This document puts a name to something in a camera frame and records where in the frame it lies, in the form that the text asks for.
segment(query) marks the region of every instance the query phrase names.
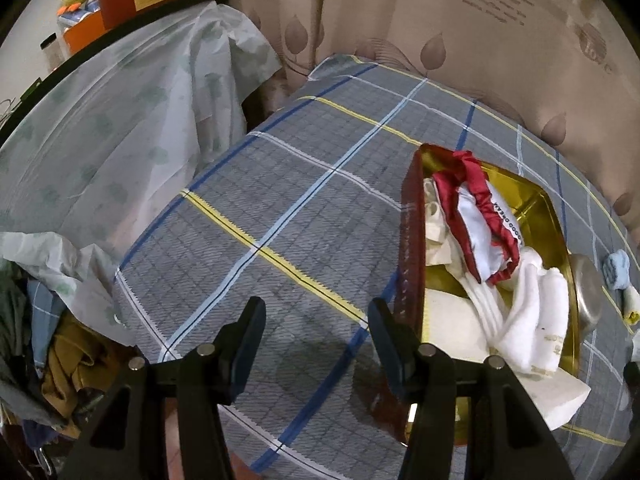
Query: gray checkered fabric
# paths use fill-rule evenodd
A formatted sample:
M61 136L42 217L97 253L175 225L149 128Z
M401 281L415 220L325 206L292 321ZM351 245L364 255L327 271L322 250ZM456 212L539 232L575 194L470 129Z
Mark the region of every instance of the gray checkered fabric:
M393 294L401 183L422 142L472 150L540 184L569 250L599 265L624 249L640 285L626 229L555 150L434 82L329 58L165 209L116 277L124 321L153 362L210 341L250 295L264 299L246 392L221 416L229 448L265 478L398 475L404 447L364 401L380 364L360 314L372 297ZM580 378L592 391L555 432L582 480L600 478L628 439L630 333L614 299L581 347ZM457 449L451 478L464 464Z

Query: metal bolt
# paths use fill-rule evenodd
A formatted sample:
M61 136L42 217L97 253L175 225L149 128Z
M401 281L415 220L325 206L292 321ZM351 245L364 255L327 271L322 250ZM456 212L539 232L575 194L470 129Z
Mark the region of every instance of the metal bolt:
M142 370L145 365L146 361L142 357L133 357L131 361L129 361L129 368L134 371Z
M431 343L425 343L418 346L418 353L423 357L433 357L436 355L436 347Z
M216 351L216 347L212 345L212 343L204 343L198 346L198 355L205 357L207 355L213 354Z
M491 357L489 357L489 366L491 368L495 368L496 370L501 370L502 368L504 368L504 359L501 358L499 355L492 355Z

